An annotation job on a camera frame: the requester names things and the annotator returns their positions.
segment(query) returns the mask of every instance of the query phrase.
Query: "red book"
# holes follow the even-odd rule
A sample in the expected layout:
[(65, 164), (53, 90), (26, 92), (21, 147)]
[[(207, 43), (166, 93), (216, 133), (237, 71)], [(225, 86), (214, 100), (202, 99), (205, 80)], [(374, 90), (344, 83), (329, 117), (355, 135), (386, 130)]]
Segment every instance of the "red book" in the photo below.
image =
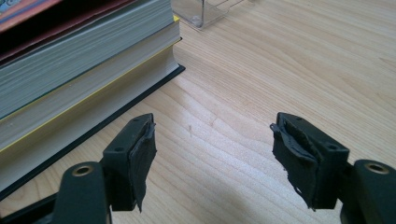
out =
[(0, 65), (71, 34), (133, 1), (0, 0), (2, 5), (14, 3), (0, 15)]

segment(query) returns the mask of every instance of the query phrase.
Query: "transparent plastic object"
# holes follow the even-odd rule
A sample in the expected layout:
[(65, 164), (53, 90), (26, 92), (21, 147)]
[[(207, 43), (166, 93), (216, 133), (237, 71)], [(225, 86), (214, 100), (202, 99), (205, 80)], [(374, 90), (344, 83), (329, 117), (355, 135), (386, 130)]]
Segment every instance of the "transparent plastic object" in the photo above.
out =
[(243, 0), (172, 0), (172, 9), (181, 19), (202, 29), (222, 18), (230, 7)]

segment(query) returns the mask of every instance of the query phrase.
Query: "screw hole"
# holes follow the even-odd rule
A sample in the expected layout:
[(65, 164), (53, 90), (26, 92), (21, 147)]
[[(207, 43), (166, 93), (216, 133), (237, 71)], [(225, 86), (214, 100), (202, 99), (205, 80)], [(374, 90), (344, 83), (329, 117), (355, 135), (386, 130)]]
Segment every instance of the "screw hole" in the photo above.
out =
[(374, 173), (380, 174), (380, 175), (387, 175), (389, 174), (389, 170), (387, 169), (387, 167), (381, 165), (381, 164), (377, 164), (377, 163), (366, 163), (365, 167)]
[(76, 168), (73, 171), (73, 176), (87, 175), (87, 174), (89, 174), (92, 171), (93, 171), (93, 167), (91, 167), (89, 165), (83, 165), (83, 166), (80, 166), (80, 167)]

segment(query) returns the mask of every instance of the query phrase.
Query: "wood grain surface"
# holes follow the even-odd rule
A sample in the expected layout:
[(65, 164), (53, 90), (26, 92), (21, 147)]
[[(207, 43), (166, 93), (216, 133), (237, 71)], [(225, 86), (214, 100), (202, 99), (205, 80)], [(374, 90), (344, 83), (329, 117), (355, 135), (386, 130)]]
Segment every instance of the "wood grain surface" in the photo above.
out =
[(0, 202), (2, 216), (58, 190), (126, 122), (153, 113), (157, 156), (143, 213), (114, 223), (340, 223), (308, 210), (272, 154), (277, 112), (396, 167), (396, 2), (244, 1), (203, 31), (181, 23), (187, 70)]

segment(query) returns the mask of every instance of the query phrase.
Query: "book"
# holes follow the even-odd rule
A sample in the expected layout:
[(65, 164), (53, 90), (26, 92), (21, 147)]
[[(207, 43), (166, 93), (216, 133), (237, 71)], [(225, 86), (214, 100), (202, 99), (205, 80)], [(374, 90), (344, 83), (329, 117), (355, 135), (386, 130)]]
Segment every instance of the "book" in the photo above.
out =
[(0, 65), (18, 60), (63, 35), (71, 35), (133, 1), (135, 0), (12, 1), (14, 7), (0, 15), (0, 39), (7, 42), (0, 46)]
[(170, 1), (139, 0), (0, 66), (0, 118), (173, 22)]
[(0, 151), (0, 200), (183, 70), (168, 47)]
[(173, 56), (179, 21), (170, 16), (162, 29), (0, 119), (0, 200), (184, 70)]

